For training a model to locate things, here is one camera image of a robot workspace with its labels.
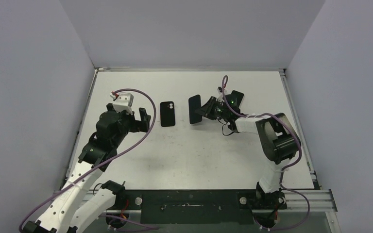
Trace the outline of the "black phone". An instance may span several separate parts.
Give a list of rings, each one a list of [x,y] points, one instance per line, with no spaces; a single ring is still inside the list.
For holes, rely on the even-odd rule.
[[[196,113],[201,107],[201,96],[195,95],[188,99],[189,123],[191,125],[202,121],[202,116]]]

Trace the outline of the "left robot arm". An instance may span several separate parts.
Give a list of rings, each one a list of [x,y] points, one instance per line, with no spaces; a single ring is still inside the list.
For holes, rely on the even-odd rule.
[[[31,214],[27,214],[19,232],[82,233],[106,209],[121,208],[125,204],[124,187],[114,181],[103,184],[85,204],[82,201],[113,160],[134,149],[150,134],[156,114],[148,115],[144,108],[139,109],[139,114],[140,120],[136,120],[130,107],[116,110],[107,105],[64,187],[32,210],[34,213],[49,205],[37,220],[29,221]]]

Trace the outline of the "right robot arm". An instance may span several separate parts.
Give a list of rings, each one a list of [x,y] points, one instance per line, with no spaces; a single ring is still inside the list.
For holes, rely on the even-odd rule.
[[[256,209],[283,208],[286,205],[281,187],[283,168],[299,151],[299,137],[283,113],[262,119],[244,117],[239,108],[243,98],[244,94],[235,90],[225,97],[210,97],[205,104],[201,103],[200,95],[192,96],[188,99],[189,122],[193,125],[207,118],[219,121],[231,134],[258,135],[267,162],[254,198],[247,203]]]

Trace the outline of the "black phone case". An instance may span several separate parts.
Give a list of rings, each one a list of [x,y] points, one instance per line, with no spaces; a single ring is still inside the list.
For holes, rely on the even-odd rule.
[[[175,126],[174,102],[164,101],[160,103],[160,124],[162,127]]]

